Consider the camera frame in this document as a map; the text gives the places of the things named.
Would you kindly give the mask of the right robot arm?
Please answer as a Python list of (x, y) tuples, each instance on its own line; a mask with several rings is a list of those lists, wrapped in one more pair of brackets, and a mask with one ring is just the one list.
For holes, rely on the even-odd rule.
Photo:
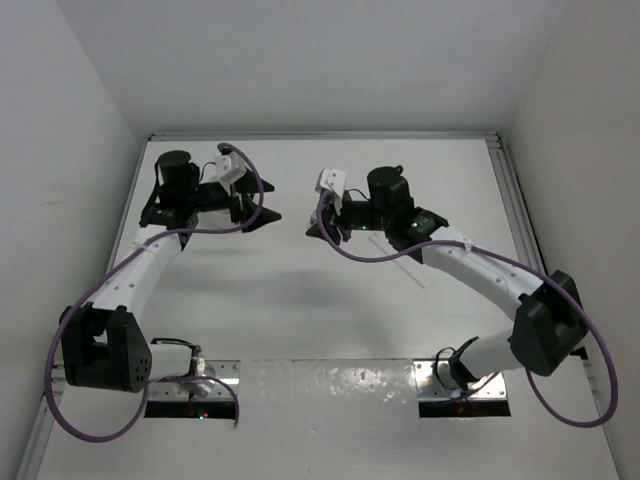
[(509, 260), (482, 254), (445, 218), (415, 204), (402, 167), (372, 170), (365, 200), (352, 199), (346, 183), (340, 170), (321, 171), (315, 186), (319, 204), (307, 236), (338, 246), (355, 230), (379, 231), (396, 251), (462, 282), (513, 323), (499, 334), (471, 337), (437, 364), (434, 374), (443, 388), (465, 391), (505, 370), (526, 369), (548, 377), (587, 335), (569, 275), (557, 271), (543, 280)]

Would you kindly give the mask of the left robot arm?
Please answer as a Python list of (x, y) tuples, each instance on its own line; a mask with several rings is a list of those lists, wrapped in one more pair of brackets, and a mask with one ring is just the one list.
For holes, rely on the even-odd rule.
[(264, 207), (265, 194), (275, 187), (256, 174), (248, 157), (227, 143), (218, 151), (209, 182), (187, 151), (168, 151), (156, 160), (152, 192), (126, 259), (61, 319), (70, 385), (137, 393), (152, 382), (201, 375), (200, 346), (145, 337), (141, 319), (152, 292), (198, 231), (200, 214), (227, 214), (231, 224), (222, 233), (251, 232), (281, 218)]

